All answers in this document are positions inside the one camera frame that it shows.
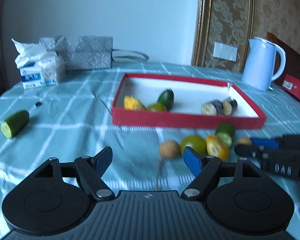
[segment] string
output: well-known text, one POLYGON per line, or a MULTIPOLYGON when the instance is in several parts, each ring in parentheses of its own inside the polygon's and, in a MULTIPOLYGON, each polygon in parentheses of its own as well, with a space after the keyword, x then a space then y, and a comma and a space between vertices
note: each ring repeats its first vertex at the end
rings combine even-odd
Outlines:
POLYGON ((158 182, 159 182, 159 177, 160 177, 160 174, 161 174, 163 162, 164 162, 164 159, 161 158, 161 160, 159 161, 159 167, 158 167, 158 172, 157 172, 157 178, 156 178, 156 180, 155 180, 155 191, 158 191, 158 182))

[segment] kettle handle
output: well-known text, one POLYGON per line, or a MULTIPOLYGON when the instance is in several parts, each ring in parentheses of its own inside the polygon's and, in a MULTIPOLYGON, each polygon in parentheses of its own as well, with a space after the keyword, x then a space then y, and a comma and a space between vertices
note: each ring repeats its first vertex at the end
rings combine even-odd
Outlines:
POLYGON ((285 51, 279 45, 277 45, 277 44, 273 44, 273 45, 275 46, 276 51, 280 55, 280 59, 281 59, 280 62, 281 63, 280 63, 280 66, 278 68, 278 71, 272 76, 271 81, 274 81, 274 80, 278 79, 282 75, 282 73, 284 71, 284 67, 286 65, 286 53, 285 53, 285 51))

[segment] bag handle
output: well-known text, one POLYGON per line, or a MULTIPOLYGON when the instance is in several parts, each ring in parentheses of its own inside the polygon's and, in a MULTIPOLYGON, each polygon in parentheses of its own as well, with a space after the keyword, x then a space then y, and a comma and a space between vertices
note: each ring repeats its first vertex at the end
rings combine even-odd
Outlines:
POLYGON ((112 57, 112 54, 111 54, 111 60, 112 61, 116 61, 116 60, 114 60, 115 58, 127 58, 127 59, 131 59, 131 60, 139 61, 139 62, 141 62, 141 61, 147 61, 149 59, 149 56, 147 54, 144 54, 144 53, 139 52, 139 51, 124 50, 124 49, 112 49, 112 51, 133 52, 133 53, 136 53, 136 54, 139 54, 139 55, 142 56, 142 57, 137 57, 137 56, 126 55, 126 56, 112 57))

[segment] lime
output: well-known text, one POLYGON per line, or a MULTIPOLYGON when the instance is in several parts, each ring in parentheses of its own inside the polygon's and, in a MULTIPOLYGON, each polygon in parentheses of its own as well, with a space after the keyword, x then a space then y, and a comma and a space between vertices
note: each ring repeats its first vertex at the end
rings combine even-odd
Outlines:
POLYGON ((147 110, 148 111, 153 111, 153 112, 165 112, 165 111, 167 111, 166 107, 161 103, 151 104, 147 107, 147 110))
POLYGON ((183 155, 183 151, 187 146, 190 146, 192 149, 194 149, 199 154, 204 154, 207 152, 207 144, 206 141, 198 136, 198 135, 191 135, 188 137, 185 137, 181 143, 180 143, 180 150, 181 155, 183 155))

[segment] wallpaper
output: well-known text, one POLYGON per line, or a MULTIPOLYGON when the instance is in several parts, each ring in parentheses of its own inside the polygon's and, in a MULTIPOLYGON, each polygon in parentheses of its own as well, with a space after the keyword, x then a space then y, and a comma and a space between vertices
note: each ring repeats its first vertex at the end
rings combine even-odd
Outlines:
POLYGON ((300 0, 255 0, 252 35, 267 32, 300 54, 300 0))
POLYGON ((206 67, 242 70, 248 33, 249 0, 212 0, 209 37, 205 57, 206 67), (212 56, 214 43, 221 42, 238 48, 237 62, 212 56))

